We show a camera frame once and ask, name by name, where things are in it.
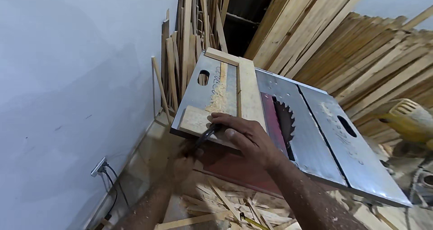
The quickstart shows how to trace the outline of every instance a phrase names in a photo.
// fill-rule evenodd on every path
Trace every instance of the concrete floor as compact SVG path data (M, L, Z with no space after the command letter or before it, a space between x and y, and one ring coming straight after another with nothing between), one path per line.
M172 135L169 133L168 121L165 113L161 113L156 117L154 123L149 128L148 133L141 141L138 149L133 153L132 159L120 175L120 182L122 188L125 191L127 199L130 205L135 204L138 199L148 190L149 185L153 183L157 178L164 172L168 158L175 155L178 150L178 145L183 141L183 138ZM196 190L195 185L197 182L206 180L206 176L199 172L192 172L190 177L182 185L184 192L189 192L188 195L194 195L193 190ZM111 207L114 200L114 192L110 192L107 199L100 208L99 213L96 214L94 219L102 218L108 209ZM364 209L364 213L360 210L355 214L361 221L363 221L372 230L390 230L383 222L380 222L371 215L367 210ZM126 203L122 197L120 191L116 204L112 210L112 218L110 222L115 224L119 218L121 218L127 212ZM393 218L393 221L399 221L396 223L399 230L407 229L404 225L402 210L390 207L385 211L382 211L383 215L387 215L389 218ZM432 211L420 209L418 207L410 210L410 216L412 218L412 230L429 230L433 229L432 225ZM165 215L164 222L176 221L190 217L186 211L185 206L182 204L180 194L174 194L171 197L167 213ZM187 227L178 228L181 230L191 229L227 229L228 222L208 222L199 223Z

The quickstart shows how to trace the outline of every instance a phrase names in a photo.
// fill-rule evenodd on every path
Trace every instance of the wooden board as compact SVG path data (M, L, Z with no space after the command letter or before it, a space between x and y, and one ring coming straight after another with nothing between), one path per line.
M170 20L166 19L161 26L161 79L165 94L168 94L168 58L165 40L170 37Z
M419 15L414 17L412 20L408 21L403 27L403 30L410 30L416 27L419 23L423 22L425 19L433 15L433 5L428 7L425 11L421 12Z
M183 226L200 223L200 222L207 222L212 220L224 220L227 216L232 216L232 215L233 214L231 211L223 211L223 212L208 214L204 216L196 216L196 217L187 218L183 220L158 224L155 226L155 230L167 230L167 229L183 227Z
M210 114L211 112L188 105L179 124L179 130L198 137L201 136L211 124L208 120ZM209 140L236 149L235 145L229 142L222 130L212 135Z
M344 8L338 13L338 15L332 20L322 34L314 41L308 51L296 62L295 66L290 70L289 78L293 78L304 64L311 58L311 56L319 49L319 47L325 42L325 40L332 34L343 19L349 14L360 0L349 0Z
M168 56L168 80L170 81L171 95L173 96L173 105L175 113L179 106L177 105L177 91L175 78L175 55L173 53L173 38L167 38L167 56Z
M216 16L216 31L218 33L218 39L219 39L219 43L221 44L221 50L223 52L228 53L229 51L227 50L227 44L226 44L226 37L224 36L224 29L223 29L223 25L221 23L221 18L219 16L219 10L218 10L218 6L216 7L216 12L217 12L217 16Z
M356 79L353 83L349 85L344 91L342 91L335 99L338 102L343 102L346 95L350 94L357 87L362 85L365 81L371 78L374 74L381 71L392 59L394 59L397 55L403 52L405 45L399 44L395 47L394 50L389 52L384 58L378 61L373 67L371 67L367 72L361 75L358 79Z
M424 57L420 58L418 61L413 63L411 66L400 72L397 76L392 78L387 83L383 84L380 88L376 89L370 95L368 95L365 99L358 102L355 106L346 111L347 116L352 117L357 112L361 111L363 108L367 107L371 103L375 102L382 96L386 95L388 92L392 91L394 88L404 83L406 80L415 76L419 72L421 72L426 67L430 66L433 62L433 56L431 54L427 54Z
M170 115L168 114L167 100L165 99L164 87L162 86L162 80L161 80L161 74L159 73L159 67L158 67L158 63L156 61L155 56L152 56L152 67L153 67L153 70L155 71L156 79L158 80L159 89L161 90L162 104L164 105L164 110L165 110L165 114L167 115L168 124L171 127L172 121L171 121Z
M224 195L224 193L222 193L221 190L218 187L215 186L214 182L212 182L212 179L208 178L208 180L209 180L210 185L214 189L215 193L224 202L224 205L226 205L230 209L230 211L233 213L233 216L236 218L236 220L238 222L241 222L240 212L235 209L235 206L233 205L233 203L231 203L226 198L226 196Z
M182 49L182 97L187 89L187 70L190 60L190 28L191 28L191 0L185 0L184 7L184 33L183 33L183 49Z
M221 8L221 24L224 27L226 21L227 8L229 7L230 0L223 0L223 7Z
M216 50L214 48L207 48L206 53L204 55L206 57L213 58L221 62L231 64L233 66L239 65L240 57L236 57L234 55L228 54L226 52L222 52L220 50Z
M262 99L258 90L254 62L239 57L236 69L238 117L260 123L266 131Z
M207 14L207 0L200 0L201 8L203 11L204 21L204 46L205 48L210 47L210 31L209 31L209 15Z

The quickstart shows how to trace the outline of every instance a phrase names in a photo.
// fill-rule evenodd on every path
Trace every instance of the sawdust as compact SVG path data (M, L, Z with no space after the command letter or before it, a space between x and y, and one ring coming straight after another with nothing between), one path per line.
M210 104L205 111L211 113L227 113L226 84L220 83L215 89L215 93L210 97Z

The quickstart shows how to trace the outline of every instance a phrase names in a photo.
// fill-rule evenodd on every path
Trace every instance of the finger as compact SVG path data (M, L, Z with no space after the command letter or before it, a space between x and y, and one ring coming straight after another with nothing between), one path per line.
M224 134L243 153L248 153L255 146L251 140L234 129L226 129Z
M225 114L225 113L211 113L210 115L212 117L231 117L230 114Z
M250 127L248 126L248 120L242 119L240 117L214 117L212 120L213 123L222 123L224 125L229 126L230 128L233 128L237 130L240 133L247 132Z

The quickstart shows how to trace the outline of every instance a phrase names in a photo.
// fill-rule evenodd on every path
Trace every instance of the wood scrap pile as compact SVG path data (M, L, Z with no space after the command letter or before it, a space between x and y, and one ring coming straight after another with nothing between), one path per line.
M433 31L412 29L417 19L350 13L294 79L334 96L361 134L395 145L399 134L371 112L399 98L433 107Z
M359 0L272 0L245 58L293 78Z
M230 221L232 230L259 229L244 219L240 219L241 212L246 217L273 230L283 230L292 224L299 226L284 199L275 198L214 177L206 178L207 182L196 184L195 191L186 192L181 196L187 212L192 217L159 224L155 228L156 230L212 220Z
M176 28L171 34L167 11L162 24L160 75L165 110L177 112L203 50L212 47L227 52L223 26L229 1L178 0ZM208 79L200 74L197 82L205 85Z

